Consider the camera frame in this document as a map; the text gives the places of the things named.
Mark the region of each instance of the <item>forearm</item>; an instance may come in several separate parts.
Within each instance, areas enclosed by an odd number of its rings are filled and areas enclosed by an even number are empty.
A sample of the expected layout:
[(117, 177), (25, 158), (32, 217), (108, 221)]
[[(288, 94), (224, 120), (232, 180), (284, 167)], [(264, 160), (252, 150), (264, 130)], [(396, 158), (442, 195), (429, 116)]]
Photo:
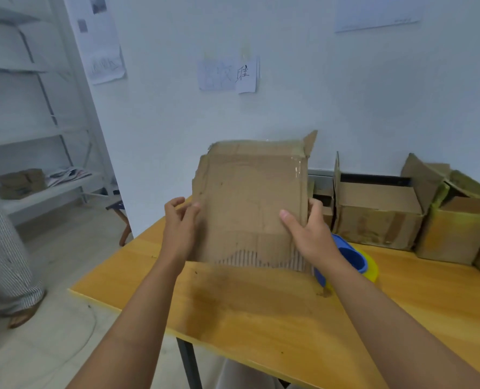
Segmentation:
[(325, 260), (325, 265), (319, 269), (327, 275), (391, 389), (480, 388), (480, 373), (340, 255)]
[(151, 386), (177, 274), (159, 258), (68, 389)]

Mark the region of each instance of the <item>person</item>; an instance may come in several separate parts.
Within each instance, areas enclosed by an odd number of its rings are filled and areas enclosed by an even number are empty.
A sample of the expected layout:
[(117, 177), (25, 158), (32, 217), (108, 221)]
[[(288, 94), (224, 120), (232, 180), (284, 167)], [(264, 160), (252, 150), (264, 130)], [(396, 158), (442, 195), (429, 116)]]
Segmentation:
[(15, 329), (38, 310), (46, 291), (29, 267), (29, 256), (0, 202), (0, 315)]
[[(183, 197), (165, 205), (166, 228), (159, 258), (145, 276), (113, 326), (68, 389), (149, 388), (159, 358), (175, 281), (195, 242), (198, 203)], [(310, 200), (308, 224), (302, 227), (285, 210), (280, 217), (301, 254), (325, 275), (335, 289), (353, 326), (387, 385), (399, 388), (480, 389), (480, 373), (361, 276), (340, 254), (325, 225), (320, 201)], [(225, 363), (225, 369), (233, 366)], [(258, 372), (265, 388), (274, 381)], [(262, 388), (251, 375), (245, 386), (229, 382), (228, 388)]]

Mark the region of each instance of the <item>blue bowl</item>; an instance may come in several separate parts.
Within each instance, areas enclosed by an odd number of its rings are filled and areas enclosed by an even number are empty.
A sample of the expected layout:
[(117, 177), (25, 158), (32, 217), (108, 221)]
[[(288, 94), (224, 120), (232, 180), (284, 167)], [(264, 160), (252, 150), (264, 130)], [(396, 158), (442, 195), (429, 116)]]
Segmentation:
[[(362, 256), (359, 251), (350, 246), (342, 237), (334, 234), (332, 237), (341, 255), (345, 257), (345, 259), (350, 262), (360, 274), (366, 273), (366, 270), (368, 270), (368, 262), (366, 261), (366, 258)], [(314, 275), (317, 282), (319, 282), (322, 287), (327, 285), (327, 279), (316, 268), (314, 268)]]

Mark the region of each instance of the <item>floor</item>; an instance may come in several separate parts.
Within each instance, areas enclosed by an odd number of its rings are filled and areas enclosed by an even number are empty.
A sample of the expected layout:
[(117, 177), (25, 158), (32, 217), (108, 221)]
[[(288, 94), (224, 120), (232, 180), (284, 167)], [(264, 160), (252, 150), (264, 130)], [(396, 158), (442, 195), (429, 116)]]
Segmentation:
[[(62, 389), (112, 326), (117, 312), (67, 292), (118, 248), (123, 222), (102, 201), (72, 204), (18, 226), (48, 296), (35, 317), (6, 330), (0, 318), (0, 389)], [(195, 347), (204, 389), (224, 359)], [(188, 388), (175, 338), (165, 336), (152, 387)]]

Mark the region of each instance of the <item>pants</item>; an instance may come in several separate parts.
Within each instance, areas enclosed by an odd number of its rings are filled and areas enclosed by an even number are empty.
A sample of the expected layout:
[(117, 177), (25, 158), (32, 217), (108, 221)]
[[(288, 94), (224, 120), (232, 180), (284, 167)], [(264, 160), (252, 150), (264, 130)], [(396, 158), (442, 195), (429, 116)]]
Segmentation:
[[(275, 377), (227, 359), (215, 389), (283, 389), (283, 385)], [(291, 384), (287, 389), (300, 387)]]
[(29, 256), (0, 202), (0, 312), (11, 314), (36, 304), (44, 293), (29, 268)]

